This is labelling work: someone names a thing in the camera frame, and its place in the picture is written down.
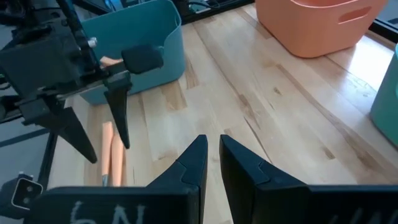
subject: pink basket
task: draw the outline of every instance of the pink basket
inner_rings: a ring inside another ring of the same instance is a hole
[[[387,0],[256,0],[259,22],[292,54],[317,57],[354,46]]]

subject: wood grain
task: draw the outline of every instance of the wood grain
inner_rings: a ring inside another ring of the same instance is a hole
[[[183,77],[128,99],[128,186],[147,185],[206,134],[204,223],[232,223],[218,155],[224,133],[309,184],[398,183],[397,149],[368,115],[391,49],[364,36],[351,49],[297,58],[258,23],[254,5],[185,25],[183,40]],[[108,106],[68,103],[101,155]],[[50,187],[63,185],[101,185],[101,169],[59,139]]]

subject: screw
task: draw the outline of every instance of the screw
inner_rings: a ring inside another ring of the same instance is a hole
[[[97,38],[96,38],[96,37],[90,38],[90,39],[88,40],[88,45],[89,45],[91,48],[96,47],[96,46],[97,46]]]

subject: cable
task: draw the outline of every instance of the cable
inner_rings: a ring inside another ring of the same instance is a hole
[[[209,5],[207,5],[207,4],[204,4],[204,3],[202,3],[202,2],[188,2],[188,5],[197,5],[197,6],[203,6],[203,7],[207,7],[207,8],[210,8],[210,9],[219,9],[220,7],[219,6],[209,6]]]

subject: orange foam stick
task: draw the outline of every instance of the orange foam stick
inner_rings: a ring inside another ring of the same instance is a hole
[[[115,59],[111,59],[111,58],[108,58],[108,57],[102,57],[101,60],[100,60],[101,64],[103,66],[105,66],[105,67],[114,65],[116,63],[120,63],[122,61],[123,61],[123,59],[115,60]]]
[[[112,140],[112,186],[120,187],[122,185],[123,174],[123,153],[124,146],[117,133],[113,136]]]
[[[113,125],[108,121],[102,124],[102,166],[101,174],[103,186],[108,185],[109,165],[111,162],[111,144],[113,138]]]

